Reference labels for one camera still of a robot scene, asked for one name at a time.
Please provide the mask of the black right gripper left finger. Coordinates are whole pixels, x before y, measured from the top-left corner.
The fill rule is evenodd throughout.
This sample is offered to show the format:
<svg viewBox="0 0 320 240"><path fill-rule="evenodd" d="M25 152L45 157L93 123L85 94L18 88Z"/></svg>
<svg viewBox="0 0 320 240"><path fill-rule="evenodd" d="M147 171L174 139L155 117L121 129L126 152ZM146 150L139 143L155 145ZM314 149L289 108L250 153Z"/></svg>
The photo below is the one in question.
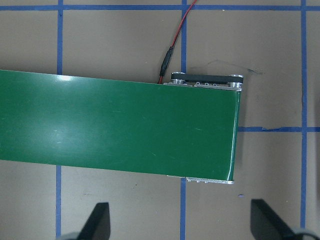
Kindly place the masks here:
<svg viewBox="0 0 320 240"><path fill-rule="evenodd" d="M111 236L110 208L108 202L97 203L86 221L78 240L109 240Z"/></svg>

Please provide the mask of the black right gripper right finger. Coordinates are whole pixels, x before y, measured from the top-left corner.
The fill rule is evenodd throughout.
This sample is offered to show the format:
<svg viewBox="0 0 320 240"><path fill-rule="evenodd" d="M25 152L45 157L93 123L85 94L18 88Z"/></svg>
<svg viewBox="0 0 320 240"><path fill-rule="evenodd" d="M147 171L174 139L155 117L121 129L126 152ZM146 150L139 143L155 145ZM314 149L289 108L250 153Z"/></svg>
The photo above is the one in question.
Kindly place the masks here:
<svg viewBox="0 0 320 240"><path fill-rule="evenodd" d="M295 233L263 200L250 203L250 231L255 240L294 240Z"/></svg>

